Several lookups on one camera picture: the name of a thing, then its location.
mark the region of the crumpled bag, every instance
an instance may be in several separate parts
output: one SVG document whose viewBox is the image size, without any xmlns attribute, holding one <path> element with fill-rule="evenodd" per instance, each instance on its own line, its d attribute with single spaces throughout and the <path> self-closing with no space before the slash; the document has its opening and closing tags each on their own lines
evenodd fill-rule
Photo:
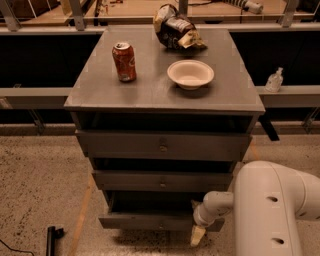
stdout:
<svg viewBox="0 0 320 256">
<path fill-rule="evenodd" d="M 160 43 L 169 49 L 206 47 L 194 24 L 171 4 L 161 6 L 153 26 Z"/>
</svg>

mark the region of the white bottle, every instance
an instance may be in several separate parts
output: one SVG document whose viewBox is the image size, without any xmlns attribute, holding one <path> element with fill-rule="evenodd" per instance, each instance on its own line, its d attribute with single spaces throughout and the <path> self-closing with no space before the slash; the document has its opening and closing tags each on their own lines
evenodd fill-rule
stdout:
<svg viewBox="0 0 320 256">
<path fill-rule="evenodd" d="M 275 74 L 269 76 L 268 82 L 265 86 L 265 90 L 269 92 L 278 92 L 280 90 L 283 77 L 282 77 L 283 68 L 279 67 Z"/>
</svg>

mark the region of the terrazzo floor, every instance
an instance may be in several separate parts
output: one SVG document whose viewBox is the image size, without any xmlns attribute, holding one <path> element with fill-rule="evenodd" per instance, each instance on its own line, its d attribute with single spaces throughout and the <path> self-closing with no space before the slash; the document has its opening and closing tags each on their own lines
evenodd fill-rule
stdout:
<svg viewBox="0 0 320 256">
<path fill-rule="evenodd" d="M 56 242 L 56 256 L 234 255 L 232 214 L 195 248 L 189 246 L 191 230 L 102 229 L 97 216 L 107 211 L 105 199 L 72 134 L 73 127 L 47 128 L 38 136 L 34 127 L 0 126 L 0 239 L 10 247 L 45 255 L 53 225 L 66 232 Z M 320 177 L 320 135 L 281 135 L 278 142 L 255 135 L 244 162 L 258 159 Z M 319 256 L 320 221 L 297 225 L 304 255 Z M 0 255 L 31 254 L 0 244 Z"/>
</svg>

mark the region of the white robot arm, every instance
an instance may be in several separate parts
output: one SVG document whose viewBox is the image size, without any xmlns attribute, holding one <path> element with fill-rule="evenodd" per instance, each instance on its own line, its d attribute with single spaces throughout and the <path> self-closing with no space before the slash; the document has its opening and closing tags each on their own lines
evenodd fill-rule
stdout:
<svg viewBox="0 0 320 256">
<path fill-rule="evenodd" d="M 251 162 L 236 177 L 234 194 L 209 192 L 195 208 L 194 220 L 207 227 L 232 208 L 237 256 L 302 256 L 296 219 L 320 219 L 320 179 L 271 162 Z"/>
</svg>

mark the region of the drawer front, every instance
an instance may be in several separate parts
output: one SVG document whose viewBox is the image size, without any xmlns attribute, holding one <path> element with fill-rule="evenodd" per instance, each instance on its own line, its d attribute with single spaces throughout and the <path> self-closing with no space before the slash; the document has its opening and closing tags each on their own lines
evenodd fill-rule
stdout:
<svg viewBox="0 0 320 256">
<path fill-rule="evenodd" d="M 93 171 L 101 190 L 208 192 L 226 191 L 231 173 L 177 173 L 148 171 Z"/>
<path fill-rule="evenodd" d="M 82 150 L 96 158 L 240 161 L 249 135 L 76 132 Z"/>
<path fill-rule="evenodd" d="M 103 228 L 110 229 L 137 229 L 137 230 L 172 230 L 191 231 L 193 226 L 192 215 L 137 215 L 112 213 L 99 217 Z M 210 232 L 219 232 L 224 219 L 217 219 L 208 229 Z"/>
</svg>

